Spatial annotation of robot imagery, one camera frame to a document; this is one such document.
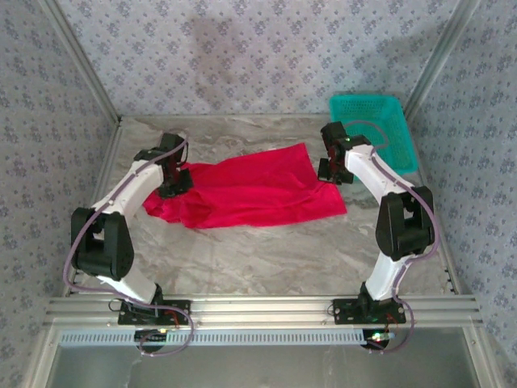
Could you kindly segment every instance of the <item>red towel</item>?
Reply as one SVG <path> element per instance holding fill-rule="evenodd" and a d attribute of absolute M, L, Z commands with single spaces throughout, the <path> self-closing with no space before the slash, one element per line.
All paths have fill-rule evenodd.
<path fill-rule="evenodd" d="M 188 165 L 194 187 L 163 200 L 153 192 L 147 213 L 187 228 L 277 226 L 345 214 L 338 188 L 317 180 L 305 144 Z"/>

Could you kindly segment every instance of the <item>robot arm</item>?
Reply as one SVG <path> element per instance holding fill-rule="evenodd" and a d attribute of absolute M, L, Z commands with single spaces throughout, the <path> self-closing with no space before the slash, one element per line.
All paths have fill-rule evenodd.
<path fill-rule="evenodd" d="M 349 137 L 340 122 L 322 129 L 329 155 L 321 159 L 318 178 L 336 184 L 352 183 L 357 176 L 380 205 L 376 240 L 380 253 L 362 294 L 368 304 L 389 300 L 395 277 L 406 261 L 424 252 L 435 241 L 431 220 L 425 210 L 405 189 L 388 179 L 372 162 L 373 146 L 364 136 Z M 376 162 L 398 182 L 413 188 L 431 207 L 431 191 L 397 175 L 382 159 Z"/>
<path fill-rule="evenodd" d="M 183 164 L 183 150 L 142 169 L 149 160 L 171 151 L 182 142 L 180 136 L 165 133 L 159 147 L 142 150 L 135 156 L 126 176 L 102 200 L 90 209 L 78 208 L 72 215 L 74 241 L 95 210 L 109 203 L 82 238 L 72 265 L 96 276 L 117 291 L 148 304 L 156 304 L 156 298 L 161 297 L 161 290 L 132 265 L 134 250 L 128 225 L 154 190 L 158 190 L 162 197 L 172 197 L 186 192 L 192 186 L 189 171 L 179 170 Z M 130 175 L 134 175 L 134 178 L 122 187 Z M 119 192 L 116 200 L 110 202 L 116 192 Z"/>

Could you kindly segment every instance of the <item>metal bracket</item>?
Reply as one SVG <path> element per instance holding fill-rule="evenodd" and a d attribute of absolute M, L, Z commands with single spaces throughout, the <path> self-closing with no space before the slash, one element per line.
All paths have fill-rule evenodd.
<path fill-rule="evenodd" d="M 366 314 L 358 299 L 334 299 L 332 308 L 336 325 L 406 323 L 404 307 L 393 299 L 377 302 Z"/>
<path fill-rule="evenodd" d="M 177 307 L 187 314 L 191 313 L 191 301 L 188 300 L 169 300 L 163 301 L 161 304 Z M 150 314 L 147 309 L 140 309 L 123 302 L 120 305 L 118 324 L 121 326 L 188 326 L 187 319 L 172 310 L 154 310 L 154 312 L 155 314 Z"/>

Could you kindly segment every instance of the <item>work surface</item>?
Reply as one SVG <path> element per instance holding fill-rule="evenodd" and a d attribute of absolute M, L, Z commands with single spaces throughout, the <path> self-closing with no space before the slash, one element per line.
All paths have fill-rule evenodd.
<path fill-rule="evenodd" d="M 216 163 L 304 142 L 317 169 L 319 158 L 326 156 L 320 129 L 327 121 L 326 116 L 124 118 L 107 186 L 114 187 L 133 156 L 156 146 L 164 131 L 189 134 L 189 162 Z M 417 175 L 405 178 L 419 183 Z M 130 225 L 134 265 L 165 293 L 356 294 L 379 254 L 378 205 L 361 183 L 339 190 L 346 216 L 290 226 L 189 230 L 148 216 L 141 208 Z M 402 282 L 401 294 L 446 292 L 443 263 L 436 255 L 415 264 Z"/>

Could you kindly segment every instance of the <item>patterned wallpaper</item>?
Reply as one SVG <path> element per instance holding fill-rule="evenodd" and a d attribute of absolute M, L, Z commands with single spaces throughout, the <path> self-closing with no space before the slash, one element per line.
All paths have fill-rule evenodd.
<path fill-rule="evenodd" d="M 404 103 L 457 0 L 59 0 L 121 115 Z"/>
<path fill-rule="evenodd" d="M 517 386 L 517 4 L 484 1 L 413 123 L 457 271 Z"/>
<path fill-rule="evenodd" d="M 69 216 L 111 132 L 36 0 L 0 1 L 0 387 L 21 382 L 61 291 Z"/>

